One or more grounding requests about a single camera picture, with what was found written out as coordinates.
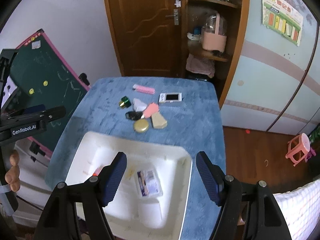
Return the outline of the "person's left hand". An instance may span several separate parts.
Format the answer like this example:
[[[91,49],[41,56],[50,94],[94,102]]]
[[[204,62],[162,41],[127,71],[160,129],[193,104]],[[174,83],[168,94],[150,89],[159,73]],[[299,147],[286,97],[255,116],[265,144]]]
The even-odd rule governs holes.
[[[19,154],[16,150],[13,150],[9,158],[11,168],[5,175],[5,181],[10,185],[11,191],[17,192],[21,187],[21,182],[19,179],[20,168],[18,163],[20,161]]]

